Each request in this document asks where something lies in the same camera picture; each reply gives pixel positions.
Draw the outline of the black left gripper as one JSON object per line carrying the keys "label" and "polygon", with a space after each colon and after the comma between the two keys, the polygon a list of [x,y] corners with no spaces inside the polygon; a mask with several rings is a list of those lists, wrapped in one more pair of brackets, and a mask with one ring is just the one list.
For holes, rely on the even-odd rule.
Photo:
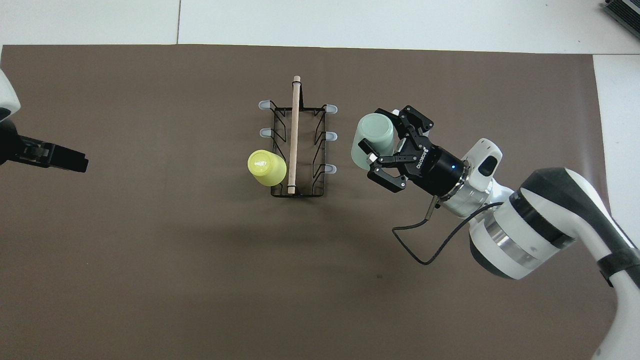
{"label": "black left gripper", "polygon": [[[21,164],[30,163],[37,167],[54,167],[61,170],[86,173],[89,160],[84,153],[56,145],[50,142],[41,142],[30,145],[25,141],[26,137],[19,135],[16,126],[11,120],[3,120],[0,124],[0,165],[7,161]],[[27,150],[29,159],[22,158]]]}

